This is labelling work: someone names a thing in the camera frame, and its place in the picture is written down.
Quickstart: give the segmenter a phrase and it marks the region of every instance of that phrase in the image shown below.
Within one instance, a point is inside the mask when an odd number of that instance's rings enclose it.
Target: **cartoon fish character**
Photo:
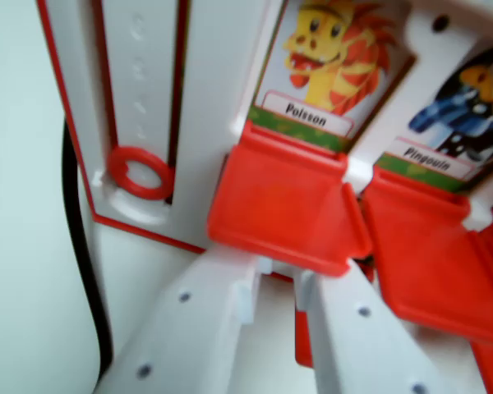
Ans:
[[[385,28],[389,19],[373,13],[380,4],[348,0],[306,0],[297,27],[283,48],[285,66],[297,88],[308,84],[305,103],[343,115],[380,84],[389,70],[387,45],[396,45]]]
[[[433,135],[428,145],[451,157],[465,153],[472,161],[493,158],[493,48],[455,72],[435,101],[410,122],[417,133]]]

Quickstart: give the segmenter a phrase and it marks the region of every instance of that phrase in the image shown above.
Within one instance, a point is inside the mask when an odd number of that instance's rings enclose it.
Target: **white plastic post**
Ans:
[[[224,394],[243,324],[270,262],[214,246],[159,297],[96,394]]]
[[[457,25],[433,33],[431,26],[436,17],[415,8],[406,22],[406,45],[416,54],[417,61],[349,152],[343,181],[350,183],[357,194],[371,181],[376,160],[477,41],[474,32]]]
[[[462,221],[468,230],[482,231],[493,223],[493,174],[469,194],[469,215]]]
[[[297,270],[319,394],[451,394],[429,358],[352,261],[342,277]]]

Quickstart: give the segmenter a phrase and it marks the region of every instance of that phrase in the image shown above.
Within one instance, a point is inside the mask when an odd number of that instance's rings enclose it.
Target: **red border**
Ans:
[[[281,93],[281,92],[279,92],[279,91],[277,91],[277,90],[274,90],[274,89],[269,89],[269,90],[267,90],[267,92],[265,93],[265,96],[263,97],[263,101],[261,102],[261,107],[260,107],[260,109],[264,109],[265,111],[269,111],[269,112],[272,112],[272,113],[276,113],[276,114],[278,114],[278,115],[279,115],[279,116],[281,116],[281,117],[286,117],[287,119],[290,119],[290,120],[295,121],[295,122],[297,122],[297,123],[301,123],[302,125],[305,125],[305,126],[314,127],[313,125],[310,125],[309,123],[303,123],[302,121],[297,120],[295,117],[287,117],[287,116],[285,116],[285,115],[283,115],[283,114],[281,114],[281,113],[279,113],[279,112],[276,112],[276,111],[274,111],[274,110],[272,110],[272,109],[267,109],[267,108],[264,108],[263,106],[265,105],[266,96],[267,96],[267,94],[269,94],[269,93],[272,93],[272,94],[274,94],[274,95],[276,95],[276,96],[278,96],[278,95],[279,95],[279,96],[281,96],[281,97],[285,97],[286,99],[289,99],[289,100],[292,100],[292,101],[297,101],[297,102],[301,103],[302,105],[305,105],[305,106],[307,106],[307,107],[312,107],[312,108],[314,108],[314,109],[316,109],[316,110],[318,110],[318,111],[320,111],[320,112],[323,112],[323,113],[324,113],[324,114],[326,114],[326,115],[330,115],[330,116],[334,116],[334,117],[339,117],[339,118],[341,118],[341,119],[344,119],[344,120],[348,121],[348,122],[351,124],[351,127],[348,129],[348,131],[347,131],[347,134],[346,134],[346,135],[338,135],[338,134],[335,134],[333,131],[328,131],[328,130],[325,130],[325,129],[321,129],[321,130],[323,130],[324,132],[329,133],[329,134],[331,134],[331,135],[335,135],[335,136],[337,136],[337,137],[341,137],[341,138],[345,138],[345,139],[347,139],[347,140],[350,140],[350,139],[348,138],[348,134],[349,134],[349,133],[351,132],[351,130],[354,128],[354,121],[353,121],[350,117],[340,117],[340,116],[338,116],[338,115],[333,114],[332,112],[326,112],[323,108],[318,108],[318,107],[316,107],[315,105],[310,105],[310,104],[307,104],[307,103],[305,103],[304,101],[298,100],[297,98],[294,98],[294,97],[292,97],[292,96],[289,96],[288,94],[285,94],[285,93]]]
[[[62,76],[62,69],[60,67],[60,61],[58,60],[57,46],[53,39],[53,33],[51,30],[51,22],[49,20],[48,8],[46,6],[45,0],[37,0],[37,5],[39,8],[40,20],[42,22],[42,27],[44,29],[44,36],[46,38],[46,44],[48,45],[49,56],[51,57],[51,62],[53,64],[53,72],[55,74],[55,79],[57,80],[58,91],[60,92],[60,97],[62,100],[62,105],[64,107],[64,112],[66,113],[67,125],[71,135],[71,141],[73,142],[73,148],[75,149],[76,158],[81,169],[82,179],[85,182],[85,193],[90,205],[91,214],[96,222],[102,223],[106,226],[115,227],[119,230],[132,232],[138,236],[145,236],[151,240],[163,242],[164,244],[172,245],[184,250],[189,250],[194,253],[202,253],[205,250],[199,246],[190,245],[186,242],[179,240],[174,240],[167,236],[162,236],[151,231],[143,230],[139,227],[134,227],[129,224],[118,222],[116,220],[105,218],[96,213],[93,196],[91,195],[90,182],[85,171],[84,159],[82,158],[81,146],[79,145],[79,140],[76,134],[75,122],[73,121],[73,116],[71,112],[71,107],[69,104],[69,99],[67,97],[66,87],[64,85],[64,78]]]

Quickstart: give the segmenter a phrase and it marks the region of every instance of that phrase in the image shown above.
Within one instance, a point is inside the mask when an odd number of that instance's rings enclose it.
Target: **yellow character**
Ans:
[[[389,70],[386,44],[396,44],[384,30],[394,23],[372,14],[379,7],[347,0],[300,6],[297,28],[283,47],[294,86],[308,84],[306,103],[343,115],[376,90],[380,70]]]

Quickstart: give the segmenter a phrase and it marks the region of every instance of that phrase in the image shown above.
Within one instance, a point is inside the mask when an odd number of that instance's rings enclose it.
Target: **cartoon penguin character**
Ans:
[[[409,122],[409,128],[432,135],[428,145],[448,156],[466,153],[478,162],[492,158],[493,154],[481,154],[493,145],[492,64],[493,48],[460,67],[435,101]]]

